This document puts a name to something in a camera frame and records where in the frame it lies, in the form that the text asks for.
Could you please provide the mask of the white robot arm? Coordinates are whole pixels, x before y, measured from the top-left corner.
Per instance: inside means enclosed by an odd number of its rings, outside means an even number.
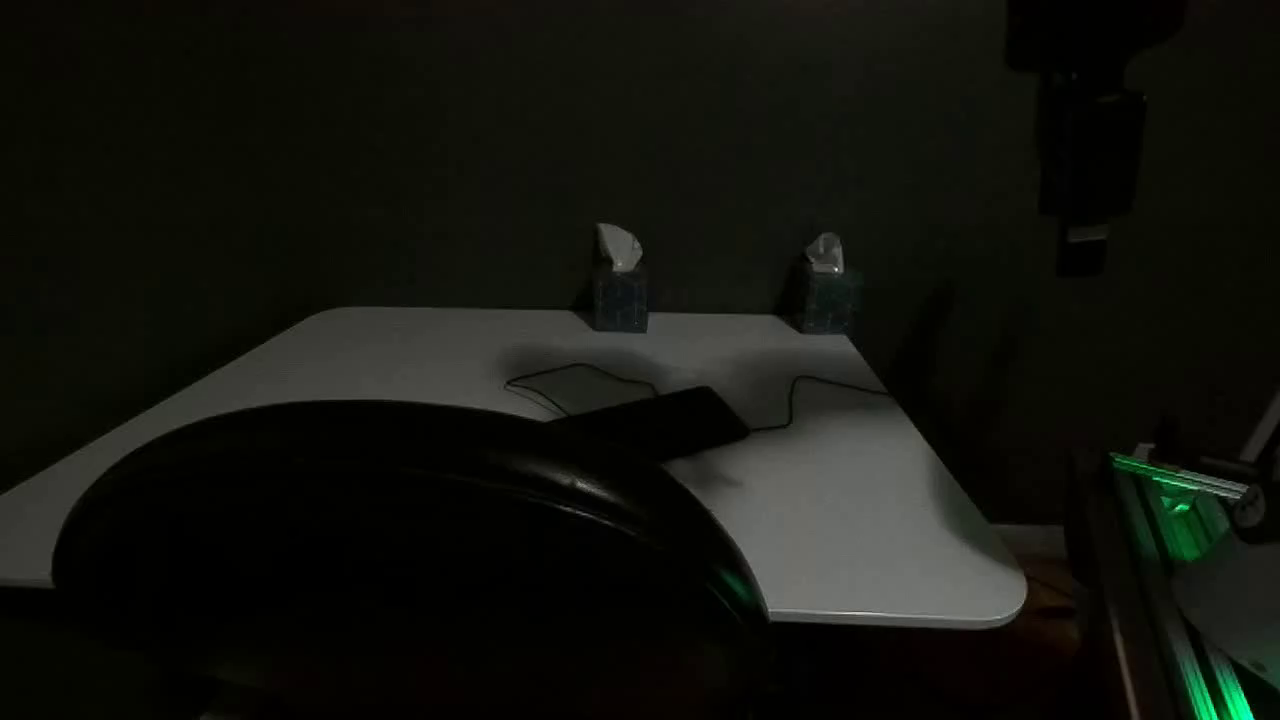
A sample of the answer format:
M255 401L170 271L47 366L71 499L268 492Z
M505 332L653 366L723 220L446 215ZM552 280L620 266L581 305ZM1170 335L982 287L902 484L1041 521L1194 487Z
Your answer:
M164 430L53 592L237 720L756 720L764 592L670 466L573 423L312 401Z

